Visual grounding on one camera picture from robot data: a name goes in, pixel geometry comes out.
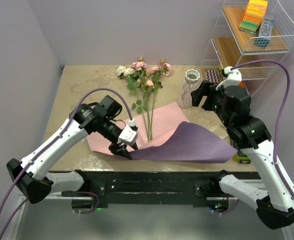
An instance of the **white vase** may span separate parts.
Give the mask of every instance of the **white vase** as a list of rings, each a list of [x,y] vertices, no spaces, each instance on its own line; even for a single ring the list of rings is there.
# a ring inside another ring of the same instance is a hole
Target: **white vase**
[[[182,82],[182,88],[178,99],[178,105],[181,108],[189,108],[192,106],[192,91],[197,90],[198,81],[201,78],[201,74],[194,69],[189,69],[185,73],[185,78]]]

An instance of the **purple wrapping paper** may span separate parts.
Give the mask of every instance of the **purple wrapping paper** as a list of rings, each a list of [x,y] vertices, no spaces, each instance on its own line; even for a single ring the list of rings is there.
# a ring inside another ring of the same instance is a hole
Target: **purple wrapping paper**
[[[183,121],[161,146],[132,151],[134,160],[225,163],[237,150],[206,128]]]

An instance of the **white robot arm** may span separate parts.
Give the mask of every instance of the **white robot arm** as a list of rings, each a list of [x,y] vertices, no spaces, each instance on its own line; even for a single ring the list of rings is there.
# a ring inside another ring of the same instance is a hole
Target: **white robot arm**
[[[40,202],[50,193],[77,191],[81,188],[84,179],[76,171],[67,173],[49,173],[49,171],[72,146],[92,132],[100,133],[111,142],[109,149],[113,154],[131,159],[126,147],[129,145],[137,149],[138,135],[135,120],[129,125],[126,124],[124,129],[112,123],[112,119],[120,113],[122,106],[108,95],[94,105],[94,108],[88,104],[80,105],[71,122],[67,118],[39,148],[21,161],[13,158],[7,163],[7,169],[13,180],[27,167],[16,185],[32,204]]]
[[[274,161],[274,143],[265,124],[250,115],[251,97],[245,88],[238,86],[242,74],[231,67],[226,67],[222,73],[225,79],[220,84],[205,80],[191,93],[192,105],[199,106],[202,98],[207,96],[201,107],[217,114],[229,137],[254,164],[267,191],[252,187],[226,171],[212,178],[211,189],[245,202],[271,229],[289,226],[294,222],[294,184],[279,158]]]

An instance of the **beige tabletop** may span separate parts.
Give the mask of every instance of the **beige tabletop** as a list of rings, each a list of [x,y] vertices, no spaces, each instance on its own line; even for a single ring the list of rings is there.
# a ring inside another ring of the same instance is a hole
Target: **beige tabletop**
[[[134,96],[129,95],[127,83],[116,76],[118,65],[66,65],[61,75],[57,95],[50,114],[44,140],[49,138],[63,124],[69,113],[75,108],[82,96],[99,87],[111,88],[119,92],[131,105]],[[156,96],[155,109],[178,100],[185,72],[188,69],[199,70],[195,65],[174,65],[173,73],[161,79],[163,88]],[[119,98],[107,91],[98,91],[90,95],[85,103],[100,102],[105,95],[110,95],[119,103]],[[227,133],[213,112],[204,111],[201,107],[182,109],[191,123],[199,124],[222,139],[228,141]],[[125,110],[118,117],[128,119]],[[72,147],[53,167],[52,171],[137,171],[137,172],[256,172],[253,164],[239,164],[232,159],[226,163],[191,163],[191,162],[158,162],[148,160],[124,160],[112,155],[91,152],[84,139]]]

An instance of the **pink rose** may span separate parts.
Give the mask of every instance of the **pink rose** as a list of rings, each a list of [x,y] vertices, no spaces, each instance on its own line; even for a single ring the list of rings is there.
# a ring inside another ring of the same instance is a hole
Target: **pink rose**
[[[137,71],[140,71],[142,69],[146,69],[147,68],[147,63],[143,62],[143,61],[139,61],[136,62],[135,67],[134,67]]]
[[[150,73],[154,74],[156,71],[159,71],[159,66],[153,66],[150,70]]]
[[[145,84],[147,87],[153,87],[154,86],[154,83],[152,80],[147,80],[146,84]]]
[[[164,63],[164,64],[163,64],[163,67],[164,67],[164,71],[163,71],[163,74],[162,74],[162,75],[168,77],[168,76],[172,73],[173,68],[172,68],[172,66],[171,66],[170,64],[168,64],[168,63]]]

